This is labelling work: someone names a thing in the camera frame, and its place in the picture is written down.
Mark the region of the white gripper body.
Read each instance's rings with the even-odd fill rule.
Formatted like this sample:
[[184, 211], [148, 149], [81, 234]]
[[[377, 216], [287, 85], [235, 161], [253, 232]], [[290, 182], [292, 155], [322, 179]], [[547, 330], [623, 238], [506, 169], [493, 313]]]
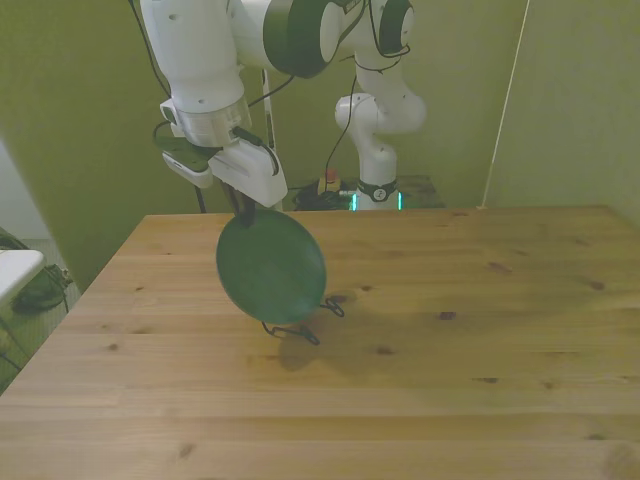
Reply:
[[208, 164], [215, 177], [264, 207], [273, 207], [288, 192], [280, 160], [268, 147], [240, 139]]

